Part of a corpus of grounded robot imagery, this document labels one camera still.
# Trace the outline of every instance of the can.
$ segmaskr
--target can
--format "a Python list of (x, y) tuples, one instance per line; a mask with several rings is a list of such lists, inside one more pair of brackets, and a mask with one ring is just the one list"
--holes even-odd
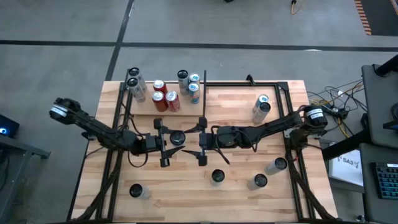
[(249, 190), (257, 190), (265, 187), (268, 183), (267, 177), (264, 174), (257, 174), (248, 181), (247, 187)]
[(145, 83), (144, 77), (142, 77), (142, 74), (139, 73), (139, 69), (134, 67), (130, 68), (129, 70), (129, 75), (131, 75), (133, 78), (136, 78), (139, 82), (139, 84), (142, 87), (142, 90), (146, 91), (147, 90), (147, 84)]
[(189, 95), (191, 97), (191, 103), (193, 103), (193, 104), (199, 103), (200, 91), (199, 91), (198, 84), (196, 84), (196, 83), (189, 84)]
[(278, 157), (274, 159), (267, 167), (264, 168), (264, 171), (267, 175), (274, 175), (287, 167), (287, 161), (282, 158)]
[(211, 173), (210, 184), (213, 186), (219, 186), (221, 185), (224, 179), (225, 179), (224, 171), (220, 169), (215, 169)]
[(137, 102), (144, 102), (145, 92), (142, 89), (141, 85), (139, 84), (136, 78), (130, 78), (127, 81), (127, 87), (129, 88), (130, 92), (132, 93), (133, 97), (136, 98)]
[(271, 105), (269, 103), (260, 103), (260, 106), (256, 109), (253, 114), (253, 123), (259, 124), (264, 118), (266, 118), (269, 110), (271, 109)]
[(182, 146), (185, 142), (185, 134), (183, 131), (175, 130), (170, 133), (170, 142), (174, 146)]
[(167, 93), (166, 83), (163, 82), (162, 80), (155, 80), (154, 81), (154, 90), (161, 91), (163, 94), (166, 95), (166, 93)]
[(180, 70), (177, 73), (178, 76), (178, 85), (180, 86), (180, 93), (182, 95), (188, 95), (189, 91), (188, 91), (188, 72), (186, 70)]
[(130, 187), (130, 195), (136, 199), (148, 199), (150, 198), (150, 190), (141, 184), (133, 184)]
[(170, 111), (177, 112), (180, 110), (180, 100), (176, 91), (170, 91), (166, 94), (166, 102)]
[(200, 85), (200, 76), (196, 73), (192, 73), (189, 76), (189, 83), (196, 83), (196, 84)]
[(257, 98), (254, 106), (253, 106), (253, 113), (256, 112), (257, 108), (260, 106), (260, 103), (268, 103), (268, 96), (265, 94), (261, 94), (259, 95), (259, 97)]
[(152, 94), (152, 101), (154, 102), (157, 111), (163, 112), (167, 110), (166, 98), (161, 91), (155, 91)]

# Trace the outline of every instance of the blue light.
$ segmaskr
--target blue light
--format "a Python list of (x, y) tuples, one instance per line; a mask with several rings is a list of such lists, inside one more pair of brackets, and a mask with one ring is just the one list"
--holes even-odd
[(0, 128), (0, 134), (7, 134), (8, 130), (6, 128)]

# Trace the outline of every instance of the white can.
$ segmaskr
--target white can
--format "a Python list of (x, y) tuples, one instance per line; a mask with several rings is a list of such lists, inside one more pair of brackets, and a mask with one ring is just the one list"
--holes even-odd
[(130, 195), (136, 199), (148, 199), (150, 198), (150, 190), (141, 184), (133, 184), (130, 187)]
[(147, 89), (147, 84), (145, 83), (144, 77), (142, 77), (142, 74), (139, 73), (139, 69), (134, 67), (129, 69), (129, 75), (131, 75), (133, 78), (136, 78), (142, 87), (142, 90)]
[(180, 70), (177, 73), (178, 77), (178, 85), (180, 86), (180, 93), (181, 95), (188, 95), (188, 84), (189, 84), (189, 77), (188, 72), (185, 70)]
[(220, 169), (215, 169), (211, 173), (210, 183), (213, 186), (219, 186), (223, 182), (224, 178), (225, 178), (224, 171), (222, 171)]
[(264, 118), (266, 118), (268, 112), (271, 110), (271, 105), (269, 103), (260, 103), (260, 106), (256, 109), (253, 114), (253, 123), (259, 124)]
[(249, 190), (257, 190), (267, 185), (268, 180), (264, 174), (257, 174), (251, 180), (248, 181)]
[(287, 161), (282, 158), (278, 157), (274, 159), (267, 167), (264, 168), (264, 171), (267, 175), (274, 175), (287, 167)]
[(127, 81), (127, 87), (132, 93), (133, 97), (137, 100), (137, 102), (144, 102), (146, 99), (145, 92), (142, 89), (142, 86), (139, 84), (138, 79), (130, 78)]
[(253, 113), (256, 112), (257, 108), (260, 106), (260, 103), (268, 103), (268, 99), (269, 99), (268, 96), (265, 94), (259, 95), (259, 97), (257, 98), (257, 100), (253, 106), (253, 109), (252, 109)]

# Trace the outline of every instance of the blue and white can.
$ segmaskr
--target blue and white can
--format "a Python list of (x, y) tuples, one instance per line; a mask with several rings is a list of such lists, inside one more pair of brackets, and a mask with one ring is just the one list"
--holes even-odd
[(265, 94), (259, 95), (259, 97), (256, 100), (256, 103), (253, 106), (253, 113), (256, 112), (257, 108), (260, 106), (260, 103), (268, 103), (268, 96)]
[(196, 83), (196, 84), (200, 85), (200, 76), (196, 73), (192, 73), (189, 76), (189, 83)]
[(197, 104), (199, 103), (199, 98), (200, 98), (200, 91), (199, 91), (199, 85), (196, 83), (191, 83), (189, 84), (189, 95), (191, 97), (191, 103)]

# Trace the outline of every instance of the silver can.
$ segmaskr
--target silver can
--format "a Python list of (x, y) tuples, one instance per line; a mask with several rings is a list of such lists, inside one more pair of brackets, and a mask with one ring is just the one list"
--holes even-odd
[(266, 118), (268, 112), (271, 109), (271, 105), (269, 103), (260, 103), (260, 106), (253, 114), (253, 123), (259, 124)]
[(223, 182), (224, 179), (225, 179), (224, 171), (222, 171), (220, 169), (215, 169), (211, 173), (210, 184), (215, 187), (219, 186), (219, 185), (221, 185), (221, 183)]
[(180, 86), (180, 93), (182, 95), (188, 95), (189, 90), (188, 90), (188, 84), (189, 84), (189, 78), (188, 78), (188, 72), (185, 70), (180, 70), (177, 73), (178, 76), (178, 85)]
[(144, 77), (142, 77), (142, 74), (139, 73), (139, 69), (134, 67), (130, 68), (129, 70), (129, 75), (131, 75), (133, 78), (136, 78), (139, 82), (139, 84), (142, 87), (142, 90), (146, 91), (147, 89), (147, 84), (145, 83)]
[(268, 96), (265, 94), (261, 94), (259, 95), (259, 97), (257, 98), (254, 106), (253, 106), (253, 113), (256, 112), (257, 108), (260, 106), (260, 103), (268, 103)]
[(247, 187), (249, 190), (257, 190), (265, 187), (268, 183), (267, 177), (264, 174), (257, 174), (248, 181)]
[(189, 83), (196, 83), (196, 84), (200, 85), (200, 76), (196, 73), (192, 73), (189, 76)]
[(278, 157), (274, 159), (267, 167), (264, 168), (264, 171), (267, 175), (274, 175), (287, 167), (287, 161), (282, 158)]
[(146, 99), (145, 92), (142, 89), (141, 85), (139, 84), (139, 82), (136, 78), (130, 78), (127, 81), (127, 87), (129, 88), (133, 97), (136, 98), (137, 102), (145, 101), (145, 99)]
[(133, 184), (130, 187), (129, 191), (130, 195), (136, 199), (148, 199), (150, 198), (150, 190), (142, 186), (141, 184)]
[(193, 104), (199, 103), (200, 91), (199, 91), (198, 84), (196, 84), (196, 83), (189, 84), (189, 95), (191, 97), (191, 103), (193, 103)]

